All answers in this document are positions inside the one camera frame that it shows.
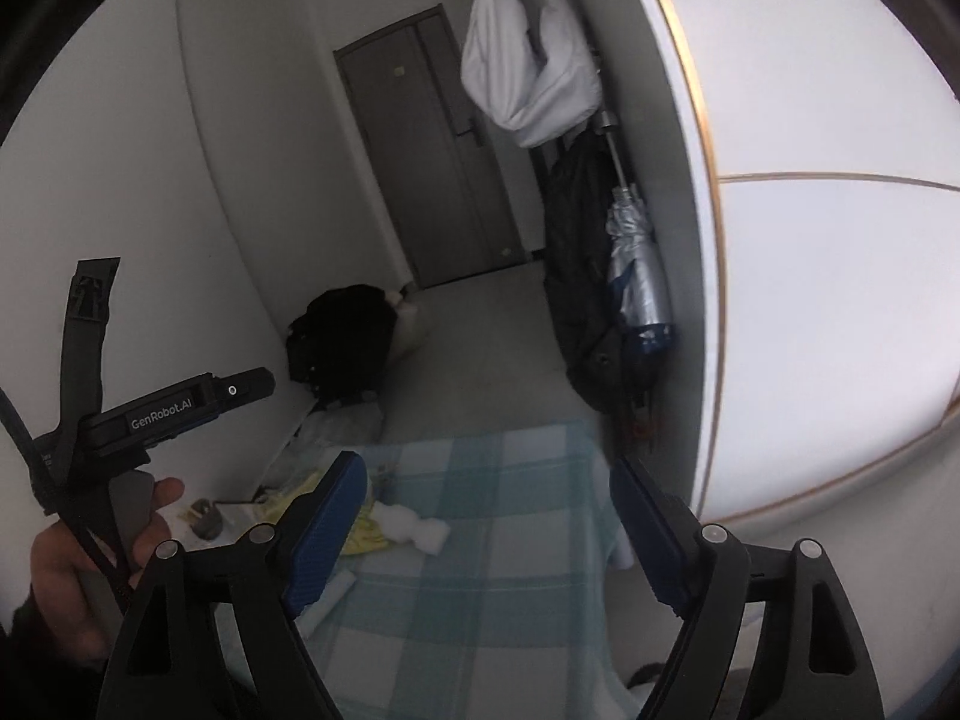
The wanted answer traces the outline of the person's left hand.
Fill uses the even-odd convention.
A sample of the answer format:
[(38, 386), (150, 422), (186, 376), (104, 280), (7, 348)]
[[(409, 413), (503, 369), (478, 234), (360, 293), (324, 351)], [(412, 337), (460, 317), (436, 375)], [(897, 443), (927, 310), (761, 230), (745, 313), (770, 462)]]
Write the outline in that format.
[[(171, 530), (160, 510), (178, 502), (185, 486), (179, 478), (156, 481), (151, 498), (151, 518), (133, 541), (133, 562), (139, 567), (130, 585), (137, 587), (143, 567)], [(80, 577), (98, 572), (75, 536), (57, 522), (39, 533), (31, 548), (31, 590), (37, 609), (60, 652), (80, 663), (94, 663), (109, 655), (107, 635), (88, 605)]]

